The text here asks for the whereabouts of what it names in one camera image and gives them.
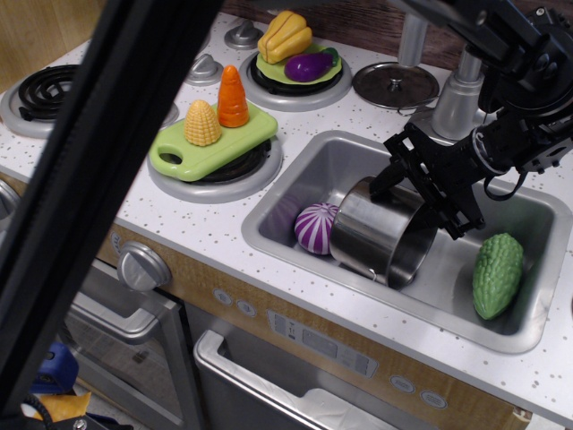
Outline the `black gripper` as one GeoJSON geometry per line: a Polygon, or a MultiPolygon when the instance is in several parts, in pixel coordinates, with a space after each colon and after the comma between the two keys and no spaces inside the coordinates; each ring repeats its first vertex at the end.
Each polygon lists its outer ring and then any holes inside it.
{"type": "Polygon", "coordinates": [[[441,228],[454,239],[485,227],[474,184],[507,173],[509,166],[488,152],[491,146],[481,128],[453,145],[443,145],[408,124],[384,146],[390,164],[370,182],[372,200],[407,180],[423,199],[424,225],[441,228]]]}

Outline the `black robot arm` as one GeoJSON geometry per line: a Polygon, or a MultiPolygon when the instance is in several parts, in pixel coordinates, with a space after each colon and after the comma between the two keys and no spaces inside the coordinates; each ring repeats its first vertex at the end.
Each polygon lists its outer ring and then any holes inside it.
{"type": "Polygon", "coordinates": [[[572,149],[572,29],[554,10],[521,13],[509,1],[404,1],[401,7],[458,34],[485,67],[479,107],[495,119],[445,146],[415,125],[389,138],[389,165],[370,183],[379,202],[408,181],[423,220],[451,237],[485,222],[474,186],[515,170],[556,167],[572,149]]]}

